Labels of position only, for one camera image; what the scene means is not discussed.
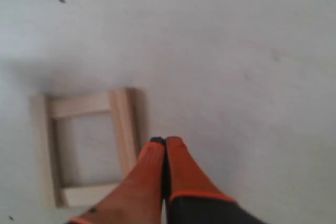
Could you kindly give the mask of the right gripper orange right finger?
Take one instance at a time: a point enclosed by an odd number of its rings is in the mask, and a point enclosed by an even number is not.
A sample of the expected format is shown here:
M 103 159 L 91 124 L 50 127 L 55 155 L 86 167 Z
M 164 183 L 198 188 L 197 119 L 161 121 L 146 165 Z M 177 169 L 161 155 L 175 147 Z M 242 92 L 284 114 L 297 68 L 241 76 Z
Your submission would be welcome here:
M 214 185 L 180 137 L 168 137 L 165 143 L 170 174 L 168 223 L 264 223 Z

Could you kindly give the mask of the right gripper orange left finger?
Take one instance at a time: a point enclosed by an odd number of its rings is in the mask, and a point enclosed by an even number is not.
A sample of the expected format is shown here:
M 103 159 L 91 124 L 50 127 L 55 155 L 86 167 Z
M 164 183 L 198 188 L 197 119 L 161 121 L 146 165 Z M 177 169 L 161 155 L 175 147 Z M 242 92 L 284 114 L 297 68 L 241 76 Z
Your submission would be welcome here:
M 151 138 L 117 188 L 68 223 L 160 223 L 164 157 L 165 140 Z

